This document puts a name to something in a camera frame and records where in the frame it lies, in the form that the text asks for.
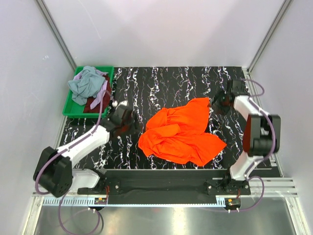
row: black marble surface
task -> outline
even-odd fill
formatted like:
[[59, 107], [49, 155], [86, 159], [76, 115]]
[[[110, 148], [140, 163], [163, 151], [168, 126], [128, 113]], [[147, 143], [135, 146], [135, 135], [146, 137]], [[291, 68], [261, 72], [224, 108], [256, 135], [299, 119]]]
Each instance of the black marble surface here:
[[[115, 68], [114, 98], [127, 99], [138, 113], [140, 122], [147, 121], [161, 108], [185, 105], [195, 97], [213, 98], [226, 88], [227, 80], [244, 79], [241, 67], [148, 67]], [[96, 119], [67, 119], [60, 145], [73, 141], [88, 131]], [[176, 164], [146, 157], [138, 148], [138, 135], [115, 139], [94, 150], [75, 168], [107, 169], [198, 169], [228, 168], [236, 162], [242, 151], [245, 120], [231, 110], [226, 116], [210, 110], [207, 131], [216, 134], [227, 147], [204, 167], [194, 163]], [[258, 168], [269, 168], [269, 162]]]

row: green plastic tray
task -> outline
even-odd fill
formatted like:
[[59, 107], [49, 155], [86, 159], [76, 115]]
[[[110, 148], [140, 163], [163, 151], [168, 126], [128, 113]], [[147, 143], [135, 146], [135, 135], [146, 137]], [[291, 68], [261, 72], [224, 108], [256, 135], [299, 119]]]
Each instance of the green plastic tray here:
[[[84, 66], [79, 66], [75, 70], [75, 74], [77, 75], [80, 71], [83, 70]], [[110, 85], [112, 87], [113, 76], [114, 76], [114, 67], [113, 66], [94, 66], [96, 69], [102, 72], [108, 72], [110, 78]], [[85, 106], [79, 105], [72, 100], [73, 92], [69, 90], [67, 95], [67, 100], [64, 105], [63, 115], [68, 116], [69, 118], [98, 118], [99, 114], [97, 113], [83, 113]], [[105, 108], [102, 117], [106, 117], [108, 113], [108, 107]]]

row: white wall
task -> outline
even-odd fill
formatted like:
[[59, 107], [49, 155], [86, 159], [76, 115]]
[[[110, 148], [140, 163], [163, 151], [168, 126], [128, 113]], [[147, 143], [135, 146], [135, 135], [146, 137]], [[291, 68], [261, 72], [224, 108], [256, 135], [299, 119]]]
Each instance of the white wall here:
[[283, 0], [45, 0], [78, 65], [244, 66]]
[[293, 1], [252, 76], [265, 87], [262, 105], [282, 119], [283, 171], [294, 179], [313, 232], [313, 1]]
[[17, 235], [73, 71], [34, 0], [3, 0], [0, 12], [0, 233]]

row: reflective steel surface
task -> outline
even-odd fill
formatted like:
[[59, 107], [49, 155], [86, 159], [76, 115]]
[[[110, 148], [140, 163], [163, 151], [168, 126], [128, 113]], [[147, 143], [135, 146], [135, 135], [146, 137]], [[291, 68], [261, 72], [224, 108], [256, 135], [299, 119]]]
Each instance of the reflective steel surface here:
[[[242, 199], [242, 208], [253, 205]], [[65, 222], [82, 207], [62, 207]], [[295, 231], [284, 199], [264, 198], [249, 212], [228, 214], [201, 208], [104, 208], [98, 235], [294, 235]], [[75, 234], [90, 232], [97, 216], [85, 211], [65, 223]], [[57, 207], [43, 207], [36, 235], [66, 234], [59, 226]]]

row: purple cable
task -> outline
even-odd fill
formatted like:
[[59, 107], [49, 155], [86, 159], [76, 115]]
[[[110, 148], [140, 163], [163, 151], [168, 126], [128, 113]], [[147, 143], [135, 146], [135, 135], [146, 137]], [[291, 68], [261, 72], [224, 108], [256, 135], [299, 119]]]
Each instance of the purple cable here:
[[265, 89], [264, 89], [264, 87], [263, 87], [260, 83], [254, 81], [254, 80], [252, 80], [252, 79], [244, 79], [244, 81], [248, 81], [248, 82], [255, 83], [255, 84], [257, 84], [257, 85], [262, 89], [262, 93], [260, 93], [260, 94], [252, 94], [252, 95], [250, 95], [250, 97], [257, 97], [257, 96], [262, 96], [262, 95], [264, 95]]
[[112, 94], [108, 90], [106, 90], [106, 93], [110, 96], [110, 99], [114, 102], [115, 100], [114, 100]]
[[[74, 215], [72, 215], [70, 218], [68, 218], [68, 219], [66, 219], [65, 221], [63, 221], [62, 224], [63, 224], [63, 225], [66, 224], [67, 222], [69, 222], [70, 220], [72, 220], [74, 217], [76, 217], [76, 216], [79, 215], [80, 213], [86, 212], [86, 211], [88, 211], [88, 208], [76, 212], [76, 213], [75, 213]], [[52, 221], [52, 219], [51, 219], [51, 214], [50, 214], [49, 212], [47, 213], [47, 217], [48, 217], [48, 222], [49, 222], [49, 224], [50, 224], [51, 227], [53, 227], [53, 228], [58, 228], [58, 227], [61, 226], [60, 224], [57, 224], [57, 225], [52, 224], [52, 222], [51, 222], [51, 221]]]
[[[79, 141], [75, 142], [74, 144], [70, 145], [70, 146], [68, 147], [68, 149], [72, 149], [73, 147], [75, 147], [76, 145], [78, 145], [79, 143], [81, 143], [82, 141], [84, 141], [85, 139], [87, 139], [89, 136], [92, 136], [93, 133], [95, 133], [95, 131], [97, 130], [97, 128], [98, 128], [98, 126], [99, 126], [99, 124], [100, 124], [100, 119], [101, 119], [101, 114], [102, 114], [101, 111], [102, 111], [102, 105], [103, 105], [102, 103], [103, 103], [103, 99], [100, 100], [100, 113], [99, 113], [99, 117], [98, 117], [96, 126], [95, 126], [95, 128], [92, 130], [91, 134], [88, 134], [88, 135], [84, 136], [81, 140], [79, 140]], [[45, 169], [46, 169], [55, 159], [57, 159], [59, 156], [61, 156], [61, 155], [64, 154], [65, 152], [67, 152], [68, 149], [64, 149], [64, 150], [62, 150], [61, 152], [58, 152], [58, 153], [57, 153], [56, 155], [54, 155], [49, 161], [47, 161], [46, 164], [40, 169], [40, 171], [39, 171], [39, 173], [38, 173], [38, 175], [37, 175], [37, 177], [36, 177], [36, 180], [35, 180], [35, 190], [36, 190], [36, 192], [37, 192], [39, 195], [47, 195], [47, 194], [49, 194], [49, 192], [41, 192], [41, 191], [39, 190], [39, 179], [40, 179], [40, 177], [42, 176], [43, 172], [45, 171]], [[62, 199], [61, 199], [61, 201], [60, 201], [60, 204], [59, 204], [59, 208], [58, 208], [58, 218], [59, 218], [60, 226], [61, 226], [61, 228], [62, 228], [66, 233], [71, 234], [71, 235], [77, 235], [77, 234], [73, 234], [73, 233], [71, 233], [70, 231], [68, 231], [68, 230], [64, 227], [64, 225], [63, 225], [63, 223], [62, 223], [62, 221], [61, 221], [61, 204], [62, 204], [62, 202], [63, 202], [63, 200], [64, 200], [66, 194], [64, 194], [64, 196], [62, 197]], [[97, 228], [99, 227], [99, 224], [100, 224], [100, 216], [101, 216], [101, 215], [100, 215], [100, 213], [99, 213], [98, 211], [96, 211], [96, 212], [97, 212], [97, 215], [98, 215], [98, 223], [97, 223], [96, 227], [95, 227], [90, 233], [85, 234], [85, 235], [91, 235], [91, 234], [93, 234], [94, 231], [96, 231]]]
[[[70, 235], [78, 235], [78, 234], [74, 234], [74, 233], [71, 233], [69, 230], [67, 230], [65, 227], [64, 227], [64, 224], [62, 223], [62, 220], [61, 220], [61, 204], [63, 203], [63, 200], [64, 200], [64, 198], [65, 198], [65, 196], [66, 196], [66, 194], [64, 194], [64, 196], [62, 197], [62, 199], [61, 199], [61, 201], [60, 201], [60, 204], [59, 204], [59, 206], [58, 206], [58, 219], [59, 219], [59, 223], [60, 223], [60, 226], [61, 226], [61, 228], [66, 232], [66, 233], [68, 233], [68, 234], [70, 234]], [[100, 212], [99, 211], [97, 211], [97, 210], [94, 210], [96, 213], [97, 213], [97, 215], [98, 215], [98, 222], [97, 222], [97, 224], [96, 224], [96, 226], [94, 227], [94, 229], [90, 232], [90, 233], [87, 233], [87, 234], [84, 234], [84, 235], [91, 235], [91, 234], [93, 234], [96, 230], [97, 230], [97, 228], [99, 227], [99, 224], [100, 224]]]
[[[268, 125], [269, 125], [269, 127], [270, 127], [270, 130], [271, 130], [271, 132], [272, 132], [272, 140], [273, 140], [273, 142], [272, 142], [272, 147], [270, 148], [270, 151], [269, 151], [269, 153], [266, 155], [266, 157], [264, 157], [263, 160], [261, 160], [261, 161], [259, 162], [259, 163], [262, 163], [262, 162], [266, 161], [267, 159], [269, 159], [269, 157], [270, 157], [270, 156], [273, 154], [273, 152], [274, 152], [275, 145], [276, 145], [276, 143], [275, 143], [275, 139], [276, 139], [275, 130], [274, 130], [273, 124], [272, 124], [272, 122], [270, 121], [270, 119], [269, 119], [269, 117], [267, 116], [267, 114], [266, 114], [262, 109], [259, 109], [259, 107], [258, 107], [258, 106], [252, 101], [252, 99], [251, 99], [252, 97], [262, 96], [262, 95], [265, 93], [264, 87], [263, 87], [260, 83], [254, 81], [254, 80], [251, 80], [251, 79], [245, 79], [245, 81], [253, 82], [253, 83], [259, 85], [259, 87], [262, 89], [262, 93], [251, 95], [250, 98], [248, 99], [248, 101], [249, 101], [249, 103], [250, 103], [255, 109], [259, 110], [259, 112], [265, 117], [265, 119], [267, 120]], [[247, 173], [248, 173], [249, 170], [253, 167], [253, 165], [254, 165], [254, 163], [251, 164], [251, 165], [248, 167], [248, 169], [245, 171], [245, 175], [247, 175]], [[261, 178], [260, 176], [252, 176], [252, 177], [250, 177], [250, 178], [248, 178], [248, 179], [246, 178], [246, 180], [247, 180], [247, 181], [250, 181], [250, 180], [253, 179], [253, 178], [258, 178], [258, 179], [261, 181], [261, 183], [262, 183], [262, 193], [261, 193], [261, 196], [260, 196], [259, 200], [258, 200], [253, 206], [251, 206], [251, 207], [249, 207], [249, 208], [246, 208], [246, 209], [239, 210], [239, 211], [241, 211], [241, 212], [245, 212], [245, 211], [247, 212], [247, 211], [249, 211], [249, 210], [255, 208], [255, 207], [260, 203], [260, 201], [262, 200], [262, 198], [263, 198], [263, 196], [264, 196], [264, 191], [265, 191], [264, 181], [262, 180], [262, 178]]]

